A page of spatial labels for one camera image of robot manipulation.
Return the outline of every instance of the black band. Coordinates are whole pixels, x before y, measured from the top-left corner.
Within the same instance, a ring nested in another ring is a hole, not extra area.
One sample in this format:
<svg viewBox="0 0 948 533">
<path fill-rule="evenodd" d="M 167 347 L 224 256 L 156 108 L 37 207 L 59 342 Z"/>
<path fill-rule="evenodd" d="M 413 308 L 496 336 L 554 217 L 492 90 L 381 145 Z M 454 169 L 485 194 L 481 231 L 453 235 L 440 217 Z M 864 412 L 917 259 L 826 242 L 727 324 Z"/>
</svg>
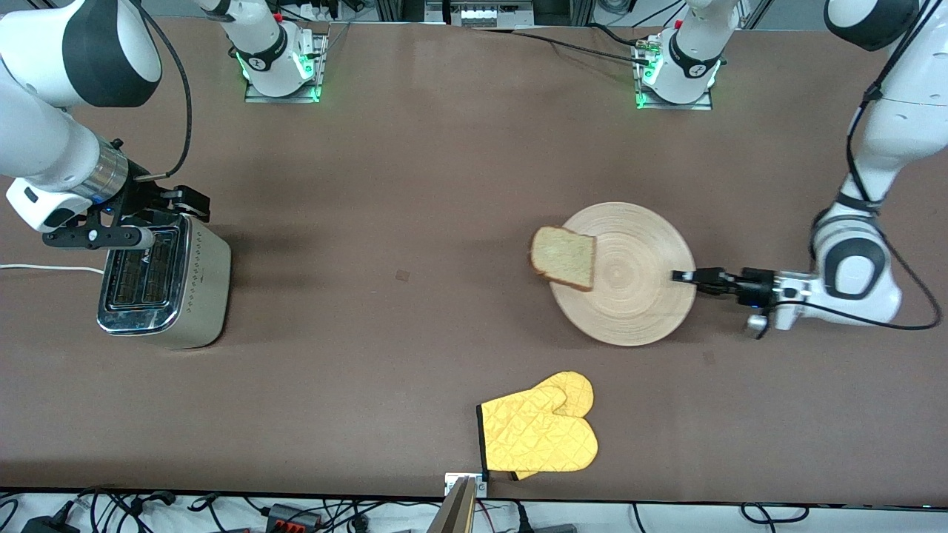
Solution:
<svg viewBox="0 0 948 533">
<path fill-rule="evenodd" d="M 160 81 L 142 78 L 125 55 L 115 0 L 87 0 L 69 18 L 63 31 L 63 67 L 76 94 L 96 107 L 138 107 L 152 97 Z"/>
<path fill-rule="evenodd" d="M 858 198 L 853 198 L 852 196 L 843 194 L 842 191 L 836 195 L 836 203 L 846 206 L 850 209 L 865 211 L 870 214 L 879 214 L 879 209 L 882 208 L 883 202 L 885 202 L 885 198 L 879 200 L 878 202 L 867 202 L 865 200 L 860 200 Z"/>
<path fill-rule="evenodd" d="M 918 0 L 877 0 L 865 19 L 849 27 L 830 20 L 830 3 L 823 7 L 823 21 L 833 35 L 870 52 L 895 43 L 919 14 Z"/>
<path fill-rule="evenodd" d="M 286 51 L 286 44 L 289 39 L 286 36 L 286 29 L 282 26 L 278 26 L 278 28 L 280 28 L 280 36 L 277 37 L 277 42 L 270 48 L 255 54 L 249 54 L 240 48 L 237 49 L 237 54 L 240 55 L 241 60 L 243 60 L 247 66 L 257 72 L 266 72 L 270 69 L 273 62 L 277 61 L 277 59 L 283 55 Z"/>
<path fill-rule="evenodd" d="M 217 6 L 214 9 L 201 9 L 204 11 L 204 14 L 208 15 L 208 20 L 214 22 L 233 22 L 234 18 L 231 15 L 228 15 L 228 9 L 230 9 L 230 0 L 218 0 Z"/>
<path fill-rule="evenodd" d="M 678 47 L 677 31 L 672 34 L 671 39 L 668 41 L 668 51 L 671 52 L 671 59 L 682 68 L 684 76 L 692 80 L 707 74 L 707 71 L 714 68 L 714 65 L 717 64 L 718 59 L 720 59 L 720 54 L 704 61 L 686 55 L 682 52 L 682 49 Z"/>
<path fill-rule="evenodd" d="M 850 257 L 865 257 L 872 263 L 872 276 L 863 291 L 859 294 L 850 294 L 841 292 L 836 288 L 836 277 L 839 272 L 839 266 L 844 260 Z M 877 243 L 864 239 L 863 237 L 854 237 L 840 243 L 836 243 L 827 252 L 825 271 L 823 275 L 823 284 L 827 294 L 840 300 L 862 300 L 875 288 L 879 278 L 883 275 L 885 269 L 885 250 Z"/>
</svg>

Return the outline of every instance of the white cable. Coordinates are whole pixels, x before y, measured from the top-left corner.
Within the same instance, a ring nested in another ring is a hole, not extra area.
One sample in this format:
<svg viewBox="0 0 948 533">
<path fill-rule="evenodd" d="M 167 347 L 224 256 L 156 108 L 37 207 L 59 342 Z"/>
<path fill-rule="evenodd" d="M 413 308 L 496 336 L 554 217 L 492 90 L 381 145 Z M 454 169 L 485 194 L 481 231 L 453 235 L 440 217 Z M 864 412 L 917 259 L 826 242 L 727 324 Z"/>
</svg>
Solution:
<svg viewBox="0 0 948 533">
<path fill-rule="evenodd" d="M 105 271 L 100 268 L 92 268 L 91 266 L 50 266 L 50 265 L 24 265 L 24 264 L 13 264 L 13 265 L 0 265 L 2 268 L 32 268 L 35 270 L 85 270 L 86 272 L 95 272 L 97 274 L 105 274 Z"/>
</svg>

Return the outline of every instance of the oven mitt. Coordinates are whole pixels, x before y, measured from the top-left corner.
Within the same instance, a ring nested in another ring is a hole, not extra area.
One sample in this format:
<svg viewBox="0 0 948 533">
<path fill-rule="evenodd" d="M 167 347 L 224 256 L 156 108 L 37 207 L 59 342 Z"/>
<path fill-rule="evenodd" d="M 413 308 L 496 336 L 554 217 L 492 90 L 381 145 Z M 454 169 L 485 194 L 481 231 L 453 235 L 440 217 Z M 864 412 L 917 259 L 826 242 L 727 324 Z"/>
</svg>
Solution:
<svg viewBox="0 0 948 533">
<path fill-rule="evenodd" d="M 479 405 L 484 470 L 510 471 L 514 479 L 524 479 L 538 471 L 584 469 L 599 448 L 582 418 L 592 406 L 593 386 L 575 372 Z"/>
</svg>

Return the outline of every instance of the wooden plate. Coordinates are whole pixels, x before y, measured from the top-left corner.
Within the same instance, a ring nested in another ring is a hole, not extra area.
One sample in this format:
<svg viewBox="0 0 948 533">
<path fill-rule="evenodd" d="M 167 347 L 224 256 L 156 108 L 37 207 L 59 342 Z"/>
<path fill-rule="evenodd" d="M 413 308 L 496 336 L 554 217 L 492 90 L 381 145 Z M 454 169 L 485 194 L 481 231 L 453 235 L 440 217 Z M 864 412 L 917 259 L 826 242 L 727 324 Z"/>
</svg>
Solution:
<svg viewBox="0 0 948 533">
<path fill-rule="evenodd" d="M 671 271 L 694 270 L 695 262 L 667 220 L 641 206 L 609 202 L 578 212 L 563 228 L 596 238 L 591 292 L 550 283 L 576 327 L 609 344 L 641 346 L 682 323 L 695 287 L 672 282 Z"/>
</svg>

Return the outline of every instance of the brown table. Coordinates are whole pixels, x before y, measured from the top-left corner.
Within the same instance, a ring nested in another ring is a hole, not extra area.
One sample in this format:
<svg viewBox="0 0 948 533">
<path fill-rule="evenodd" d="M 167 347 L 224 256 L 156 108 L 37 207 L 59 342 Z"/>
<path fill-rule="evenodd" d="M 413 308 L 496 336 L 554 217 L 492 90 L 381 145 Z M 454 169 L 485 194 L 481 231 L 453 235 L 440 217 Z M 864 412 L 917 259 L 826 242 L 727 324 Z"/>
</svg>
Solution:
<svg viewBox="0 0 948 533">
<path fill-rule="evenodd" d="M 699 298 L 666 340 L 622 349 L 572 327 L 526 263 L 538 226 L 623 200 L 666 217 L 700 265 L 807 267 L 881 56 L 740 33 L 713 112 L 656 112 L 635 109 L 623 64 L 353 26 L 323 102 L 257 105 L 220 28 L 164 26 L 194 91 L 179 182 L 210 195 L 234 251 L 226 331 L 178 353 L 109 338 L 95 275 L 4 272 L 0 484 L 437 495 L 446 471 L 479 468 L 477 403 L 573 369 L 595 388 L 597 459 L 492 495 L 948 505 L 948 328 L 803 321 L 753 341 L 747 309 Z M 181 102 L 166 61 L 144 108 L 77 115 L 156 171 L 177 157 Z M 942 299 L 946 163 L 907 169 L 884 215 Z M 45 248 L 10 208 L 0 223 L 4 262 L 101 264 Z M 899 279 L 900 321 L 927 320 Z"/>
</svg>

